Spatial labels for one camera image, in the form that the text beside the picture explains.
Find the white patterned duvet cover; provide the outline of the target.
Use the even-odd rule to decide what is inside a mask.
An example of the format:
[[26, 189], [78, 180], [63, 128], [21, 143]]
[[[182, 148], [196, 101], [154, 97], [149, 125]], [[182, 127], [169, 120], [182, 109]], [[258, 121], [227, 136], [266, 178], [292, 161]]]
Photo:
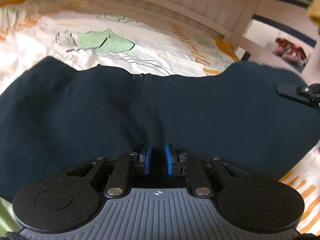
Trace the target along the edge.
[[[1, 95], [47, 57], [77, 71], [101, 65], [161, 77], [217, 76], [243, 62], [218, 44], [176, 24], [148, 25], [84, 0], [27, 0], [1, 7]], [[319, 141], [278, 180], [304, 198], [298, 230], [319, 233]], [[18, 229], [12, 201], [1, 197], [1, 234]]]

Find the red clothes on shelf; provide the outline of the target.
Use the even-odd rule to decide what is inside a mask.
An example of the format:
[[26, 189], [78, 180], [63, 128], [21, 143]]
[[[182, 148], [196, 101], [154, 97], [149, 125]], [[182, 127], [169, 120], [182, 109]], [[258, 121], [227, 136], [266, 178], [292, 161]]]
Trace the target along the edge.
[[276, 38], [276, 44], [277, 47], [273, 51], [274, 55], [302, 72], [308, 59], [304, 49], [282, 37]]

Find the dark navy fleece hoodie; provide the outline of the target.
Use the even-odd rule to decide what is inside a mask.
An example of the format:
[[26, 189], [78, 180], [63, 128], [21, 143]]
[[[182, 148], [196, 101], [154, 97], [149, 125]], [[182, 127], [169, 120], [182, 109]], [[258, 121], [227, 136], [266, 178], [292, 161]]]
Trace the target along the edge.
[[98, 156], [149, 142], [219, 155], [280, 179], [319, 141], [319, 108], [285, 98], [284, 69], [237, 62], [207, 77], [77, 71], [47, 57], [1, 95], [1, 197]]

